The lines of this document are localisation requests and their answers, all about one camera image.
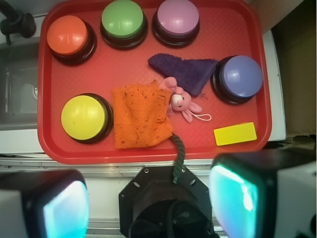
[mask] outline orange cloth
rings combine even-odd
[[[113,89],[115,148],[145,148],[170,138],[173,127],[166,114],[170,96],[156,81]]]

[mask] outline faucet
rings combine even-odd
[[[24,38],[30,38],[36,31],[32,14],[15,10],[9,3],[0,0],[0,11],[6,19],[0,22],[0,30],[6,37],[6,43],[11,45],[10,34],[19,33]]]

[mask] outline yellow sponge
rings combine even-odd
[[[213,130],[217,146],[229,145],[257,139],[253,122],[227,126]]]

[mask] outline red tray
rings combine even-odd
[[[186,147],[186,159],[214,158],[223,152],[261,149],[271,132],[266,63],[259,21],[250,7],[239,0],[193,0],[200,14],[200,32],[196,40],[181,49],[160,44],[151,31],[152,17],[163,0],[136,0],[149,22],[145,41],[132,50],[120,51],[108,46],[100,34],[100,20],[109,0],[70,0],[57,5],[46,16],[41,31],[39,56],[38,136],[43,150],[54,160],[65,164],[115,162],[148,162],[173,160],[176,148],[169,140],[147,149],[116,150],[113,130],[104,140],[82,144],[63,130],[60,115],[65,103],[82,93],[96,93],[111,103],[111,89],[132,83],[148,84],[162,76],[152,70],[148,58],[168,53],[183,59],[217,59],[246,55],[261,66],[264,84],[249,102],[231,106],[220,101],[211,84],[204,96],[193,101],[212,115],[211,121],[194,119],[188,124],[181,114],[170,116],[175,134]],[[59,17],[75,15],[89,23],[97,35],[97,49],[87,62],[66,66],[58,62],[47,45],[49,26]],[[254,122],[258,139],[252,142],[217,147],[213,129]]]

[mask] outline pink plush bunny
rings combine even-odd
[[[192,97],[189,95],[189,93],[185,92],[183,88],[177,86],[177,81],[174,77],[163,79],[159,84],[159,88],[170,90],[172,92],[167,114],[174,114],[173,110],[181,112],[185,120],[189,123],[193,121],[193,116],[201,120],[211,120],[211,116],[209,114],[194,114],[201,113],[203,109],[196,103],[192,102]],[[201,116],[209,116],[209,119],[200,118]]]
[[[193,113],[201,113],[202,108],[192,102],[189,93],[183,91],[181,94],[173,94],[171,97],[171,106],[174,111],[182,112],[183,117],[189,123],[193,121]]]

